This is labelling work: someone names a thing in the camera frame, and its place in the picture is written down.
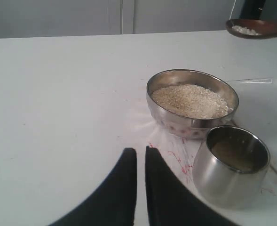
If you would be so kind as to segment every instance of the stainless steel bowl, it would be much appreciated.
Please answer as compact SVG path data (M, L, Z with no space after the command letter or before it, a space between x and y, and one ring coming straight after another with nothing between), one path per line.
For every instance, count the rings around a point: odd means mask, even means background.
M219 94L227 102L229 113L214 119L188 118L164 109L151 97L154 91L162 87L183 84L199 85ZM151 115L159 124L176 136L190 139L203 138L209 129L226 124L238 107L238 96L230 85L210 74L185 69L168 70L154 75L148 81L146 98Z
M251 203L267 173L270 153L251 132L232 126L211 129L193 164L193 180L201 195L221 207Z

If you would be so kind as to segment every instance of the white table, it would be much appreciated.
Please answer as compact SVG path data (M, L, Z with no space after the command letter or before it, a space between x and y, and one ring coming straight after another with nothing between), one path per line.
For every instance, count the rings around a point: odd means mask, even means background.
M0 39L0 226L58 219L96 189L126 146L138 157L135 224L148 225L151 140L136 135L154 127L147 80L172 68L226 81L277 78L277 39L226 31ZM246 224L239 216L229 217Z

